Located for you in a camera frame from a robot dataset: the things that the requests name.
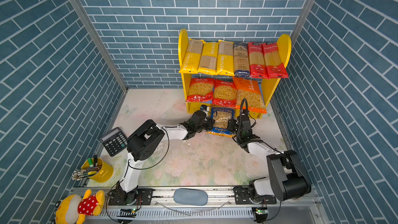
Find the blue orecchiette pasta bag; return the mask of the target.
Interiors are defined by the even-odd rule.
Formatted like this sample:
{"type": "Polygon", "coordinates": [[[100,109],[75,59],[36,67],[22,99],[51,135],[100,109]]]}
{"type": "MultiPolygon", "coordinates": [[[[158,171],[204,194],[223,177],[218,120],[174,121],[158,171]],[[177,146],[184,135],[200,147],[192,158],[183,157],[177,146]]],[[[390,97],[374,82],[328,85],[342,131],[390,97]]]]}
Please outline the blue orecchiette pasta bag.
{"type": "Polygon", "coordinates": [[[211,120],[214,120],[208,134],[232,138],[234,133],[228,130],[229,120],[233,120],[235,110],[227,107],[212,107],[211,120]]]}

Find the red macaroni bag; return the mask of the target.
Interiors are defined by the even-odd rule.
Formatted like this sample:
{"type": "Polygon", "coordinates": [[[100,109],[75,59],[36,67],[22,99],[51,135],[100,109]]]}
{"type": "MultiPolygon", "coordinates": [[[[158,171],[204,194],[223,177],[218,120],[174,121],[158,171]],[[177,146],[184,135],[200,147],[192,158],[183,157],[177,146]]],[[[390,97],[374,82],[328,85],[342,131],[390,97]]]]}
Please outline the red macaroni bag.
{"type": "Polygon", "coordinates": [[[214,97],[215,80],[213,78],[193,78],[186,102],[211,102],[214,97]]]}
{"type": "Polygon", "coordinates": [[[233,82],[215,80],[213,106],[234,108],[237,102],[237,89],[233,82]]]}

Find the orange pasta bag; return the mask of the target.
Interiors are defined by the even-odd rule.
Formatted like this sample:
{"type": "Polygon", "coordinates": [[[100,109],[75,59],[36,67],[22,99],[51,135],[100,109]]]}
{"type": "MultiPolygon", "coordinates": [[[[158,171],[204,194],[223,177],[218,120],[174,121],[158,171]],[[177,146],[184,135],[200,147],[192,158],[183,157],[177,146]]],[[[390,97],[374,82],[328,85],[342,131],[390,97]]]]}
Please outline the orange pasta bag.
{"type": "Polygon", "coordinates": [[[233,82],[237,89],[236,109],[239,109],[242,100],[246,99],[249,111],[261,114],[267,113],[257,81],[234,77],[233,82]]]}

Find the red yellow spaghetti bag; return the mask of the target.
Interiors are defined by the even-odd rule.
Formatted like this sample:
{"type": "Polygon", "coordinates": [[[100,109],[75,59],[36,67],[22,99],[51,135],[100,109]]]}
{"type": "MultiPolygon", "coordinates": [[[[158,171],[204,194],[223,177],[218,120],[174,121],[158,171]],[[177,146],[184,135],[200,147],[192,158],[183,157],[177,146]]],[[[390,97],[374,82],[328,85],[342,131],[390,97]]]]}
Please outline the red yellow spaghetti bag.
{"type": "Polygon", "coordinates": [[[282,63],[276,43],[263,43],[263,56],[268,79],[288,78],[289,75],[282,63]]]}
{"type": "Polygon", "coordinates": [[[248,42],[248,57],[251,77],[268,79],[263,50],[260,43],[248,42]]]}

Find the blue clear spaghetti bag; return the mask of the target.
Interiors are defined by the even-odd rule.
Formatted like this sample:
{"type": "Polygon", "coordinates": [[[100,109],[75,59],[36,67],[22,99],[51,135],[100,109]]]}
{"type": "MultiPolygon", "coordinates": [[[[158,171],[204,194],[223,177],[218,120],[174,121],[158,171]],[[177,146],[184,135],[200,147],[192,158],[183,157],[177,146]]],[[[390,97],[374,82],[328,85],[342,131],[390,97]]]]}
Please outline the blue clear spaghetti bag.
{"type": "Polygon", "coordinates": [[[247,43],[235,42],[233,49],[235,77],[250,77],[247,43]]]}

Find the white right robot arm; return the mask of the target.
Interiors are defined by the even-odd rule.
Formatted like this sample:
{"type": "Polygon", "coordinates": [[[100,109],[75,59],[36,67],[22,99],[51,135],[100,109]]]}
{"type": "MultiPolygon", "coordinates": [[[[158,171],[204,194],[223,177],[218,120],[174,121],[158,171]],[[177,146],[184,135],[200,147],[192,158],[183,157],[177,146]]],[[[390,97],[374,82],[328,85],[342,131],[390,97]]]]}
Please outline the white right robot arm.
{"type": "Polygon", "coordinates": [[[267,165],[268,176],[249,182],[250,198],[254,202],[270,199],[274,203],[310,193],[312,183],[298,154],[294,150],[280,151],[272,147],[253,134],[253,127],[250,116],[245,114],[228,121],[228,130],[234,134],[233,139],[237,145],[267,165]]]}

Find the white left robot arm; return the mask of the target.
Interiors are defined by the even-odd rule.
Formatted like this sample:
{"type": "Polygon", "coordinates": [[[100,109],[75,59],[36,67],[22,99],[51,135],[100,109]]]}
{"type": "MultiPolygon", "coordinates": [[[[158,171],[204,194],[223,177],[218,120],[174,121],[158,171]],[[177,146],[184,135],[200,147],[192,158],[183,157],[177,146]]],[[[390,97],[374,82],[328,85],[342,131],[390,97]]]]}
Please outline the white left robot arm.
{"type": "Polygon", "coordinates": [[[162,141],[188,140],[197,133],[210,131],[215,121],[205,111],[198,110],[189,120],[177,125],[166,126],[145,121],[127,139],[127,160],[116,189],[121,194],[136,191],[140,172],[144,170],[144,161],[152,156],[162,141]]]}

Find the yellow shelf with coloured boards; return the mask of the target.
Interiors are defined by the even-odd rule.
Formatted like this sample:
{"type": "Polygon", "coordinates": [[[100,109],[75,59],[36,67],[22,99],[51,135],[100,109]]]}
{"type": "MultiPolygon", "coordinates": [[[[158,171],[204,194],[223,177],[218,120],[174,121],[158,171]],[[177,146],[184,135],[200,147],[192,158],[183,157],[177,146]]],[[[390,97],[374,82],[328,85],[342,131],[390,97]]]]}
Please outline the yellow shelf with coloured boards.
{"type": "Polygon", "coordinates": [[[187,111],[202,104],[237,110],[247,99],[249,111],[261,118],[279,81],[289,76],[291,49],[287,34],[276,43],[243,43],[191,39],[182,29],[178,57],[187,111]]]}

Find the grey blue oval pad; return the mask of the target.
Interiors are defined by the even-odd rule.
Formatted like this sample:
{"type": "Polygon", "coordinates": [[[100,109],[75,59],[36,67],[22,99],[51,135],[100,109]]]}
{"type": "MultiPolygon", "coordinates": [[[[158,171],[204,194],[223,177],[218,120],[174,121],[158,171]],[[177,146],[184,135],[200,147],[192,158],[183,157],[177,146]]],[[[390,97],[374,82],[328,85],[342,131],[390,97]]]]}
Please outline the grey blue oval pad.
{"type": "Polygon", "coordinates": [[[202,190],[179,188],[174,192],[173,199],[178,204],[204,206],[208,202],[208,194],[202,190]]]}

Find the black calculator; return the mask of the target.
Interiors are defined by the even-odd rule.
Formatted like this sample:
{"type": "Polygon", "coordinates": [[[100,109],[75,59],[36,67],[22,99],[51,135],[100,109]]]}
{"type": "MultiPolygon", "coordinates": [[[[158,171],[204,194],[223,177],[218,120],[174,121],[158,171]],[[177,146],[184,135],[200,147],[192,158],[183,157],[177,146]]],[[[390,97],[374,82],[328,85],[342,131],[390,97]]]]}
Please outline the black calculator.
{"type": "Polygon", "coordinates": [[[111,157],[127,148],[127,138],[119,127],[108,131],[99,140],[111,157]]]}

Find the yellow pen cup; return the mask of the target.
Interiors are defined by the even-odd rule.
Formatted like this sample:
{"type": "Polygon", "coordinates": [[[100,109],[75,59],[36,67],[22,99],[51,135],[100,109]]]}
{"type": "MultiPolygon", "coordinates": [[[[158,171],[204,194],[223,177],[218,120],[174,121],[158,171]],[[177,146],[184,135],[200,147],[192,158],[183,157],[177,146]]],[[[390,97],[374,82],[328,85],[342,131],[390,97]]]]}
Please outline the yellow pen cup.
{"type": "Polygon", "coordinates": [[[111,165],[107,164],[104,160],[94,155],[88,158],[85,163],[72,173],[72,180],[91,179],[97,183],[104,183],[111,179],[114,169],[111,165]]]}

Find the yellow plush toy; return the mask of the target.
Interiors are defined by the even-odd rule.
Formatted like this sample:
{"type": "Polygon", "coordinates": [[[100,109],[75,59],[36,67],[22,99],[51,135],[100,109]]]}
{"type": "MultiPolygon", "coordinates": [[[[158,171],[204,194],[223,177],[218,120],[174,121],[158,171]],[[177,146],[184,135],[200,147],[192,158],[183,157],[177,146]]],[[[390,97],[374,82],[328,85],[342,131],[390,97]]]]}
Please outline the yellow plush toy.
{"type": "Polygon", "coordinates": [[[103,190],[92,194],[92,190],[86,190],[83,197],[70,195],[56,203],[55,218],[52,224],[83,224],[87,216],[98,216],[105,204],[103,190]]]}

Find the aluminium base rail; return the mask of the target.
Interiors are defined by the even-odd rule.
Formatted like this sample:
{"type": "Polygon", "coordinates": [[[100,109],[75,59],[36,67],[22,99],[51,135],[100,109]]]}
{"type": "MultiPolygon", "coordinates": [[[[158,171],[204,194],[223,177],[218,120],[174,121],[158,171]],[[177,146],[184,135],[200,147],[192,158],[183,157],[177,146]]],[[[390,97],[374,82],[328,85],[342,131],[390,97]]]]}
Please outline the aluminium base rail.
{"type": "Polygon", "coordinates": [[[253,196],[247,186],[138,187],[126,196],[104,188],[105,207],[87,224],[223,223],[325,224],[315,192],[280,202],[274,196],[253,196]]]}

